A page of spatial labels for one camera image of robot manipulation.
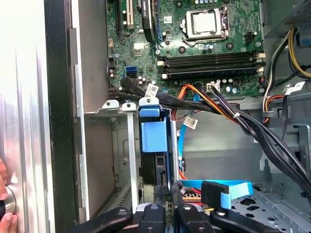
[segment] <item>sticker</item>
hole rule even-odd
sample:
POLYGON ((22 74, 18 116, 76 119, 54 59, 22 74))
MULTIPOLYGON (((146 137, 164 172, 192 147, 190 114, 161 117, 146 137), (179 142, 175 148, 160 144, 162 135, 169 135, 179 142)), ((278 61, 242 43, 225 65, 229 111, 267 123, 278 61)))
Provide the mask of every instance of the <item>sticker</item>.
POLYGON ((195 130, 197 123, 198 123, 198 120, 193 119, 190 116, 186 116, 186 119, 184 121, 184 125, 188 126, 189 128, 192 128, 193 130, 195 130))
POLYGON ((285 95, 287 96, 287 95, 290 95, 292 92, 300 91, 303 88, 303 85, 305 84, 305 82, 306 81, 296 83, 295 86, 288 88, 285 95))
POLYGON ((172 16, 164 16, 164 23, 172 23, 172 16))
POLYGON ((156 97, 156 93, 158 91, 159 87, 155 86, 153 84, 148 84, 145 97, 156 97))

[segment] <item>finger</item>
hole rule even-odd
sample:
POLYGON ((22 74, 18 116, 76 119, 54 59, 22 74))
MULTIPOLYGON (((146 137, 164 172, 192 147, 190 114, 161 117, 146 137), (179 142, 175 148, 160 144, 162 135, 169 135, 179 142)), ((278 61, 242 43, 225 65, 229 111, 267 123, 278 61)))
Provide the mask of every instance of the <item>finger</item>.
POLYGON ((4 183, 7 184, 8 174, 6 171, 5 164, 1 158, 0 158, 0 176, 2 176, 4 183))
POLYGON ((0 221, 0 233, 9 233, 10 225, 12 222, 12 213, 7 213, 0 221))
POLYGON ((8 193, 6 191, 6 187, 4 185, 3 179, 0 176, 0 200, 5 200, 8 197, 8 193))
POLYGON ((10 230, 8 233, 16 233, 16 229, 17 229, 17 215, 13 215, 10 230))

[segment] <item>cable tie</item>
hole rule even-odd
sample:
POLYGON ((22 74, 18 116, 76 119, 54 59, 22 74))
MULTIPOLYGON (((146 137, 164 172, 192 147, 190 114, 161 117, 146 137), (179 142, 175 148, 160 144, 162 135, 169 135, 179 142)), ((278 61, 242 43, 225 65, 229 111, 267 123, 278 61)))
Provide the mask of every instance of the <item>cable tie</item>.
POLYGON ((240 116, 240 113, 236 113, 236 114, 233 115, 232 118, 235 119, 235 118, 237 118, 237 117, 239 117, 239 116, 240 116))

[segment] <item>motherboard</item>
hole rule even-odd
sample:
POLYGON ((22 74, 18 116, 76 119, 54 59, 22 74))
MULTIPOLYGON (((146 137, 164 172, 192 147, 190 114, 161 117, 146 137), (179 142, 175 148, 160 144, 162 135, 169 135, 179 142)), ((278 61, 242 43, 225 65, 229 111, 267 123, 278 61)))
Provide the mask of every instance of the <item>motherboard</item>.
POLYGON ((263 94, 260 0, 106 1, 112 89, 130 77, 174 96, 186 83, 226 97, 263 94))

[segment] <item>green circuit board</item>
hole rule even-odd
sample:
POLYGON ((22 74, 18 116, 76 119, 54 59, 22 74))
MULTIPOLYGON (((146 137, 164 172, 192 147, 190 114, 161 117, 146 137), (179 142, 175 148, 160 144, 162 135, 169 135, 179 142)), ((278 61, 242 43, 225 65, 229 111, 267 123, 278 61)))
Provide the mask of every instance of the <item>green circuit board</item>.
MULTIPOLYGON (((158 74, 157 56, 184 57, 200 56, 206 52, 204 46, 213 45, 213 49, 208 54, 237 53, 246 51, 263 51, 259 0, 207 0, 208 3, 196 4, 195 0, 179 0, 181 4, 177 6, 175 0, 158 0, 156 5, 158 32, 167 34, 165 41, 157 40, 157 43, 148 43, 142 32, 141 12, 137 9, 140 0, 133 1, 134 28, 122 27, 119 36, 116 22, 116 4, 113 0, 106 0, 107 6, 107 36, 109 57, 115 61, 115 75, 109 77, 111 88, 120 87, 120 80, 125 76, 126 67, 138 67, 138 75, 144 77, 146 81, 140 84, 140 88, 146 89, 148 83, 152 82, 159 86, 159 91, 163 91, 177 96, 183 83, 195 84, 201 82, 203 85, 215 82, 217 79, 234 82, 221 82, 220 89, 226 97, 257 96, 262 94, 262 86, 259 83, 257 74, 247 74, 242 76, 221 76, 203 77, 199 79, 163 80, 158 74), (188 46, 182 41, 184 34, 181 32, 181 22, 185 18, 186 12, 196 9, 214 9, 226 6, 228 10, 229 36, 223 41, 212 41, 204 44, 188 46), (245 35, 248 32, 256 32, 257 36, 251 43, 246 43, 245 35), (186 51, 180 53, 179 48, 183 46, 186 51), (235 88, 237 92, 227 91, 228 88, 235 88)), ((119 0, 121 12, 127 10, 126 0, 119 0)), ((121 14, 121 23, 126 18, 121 14)))

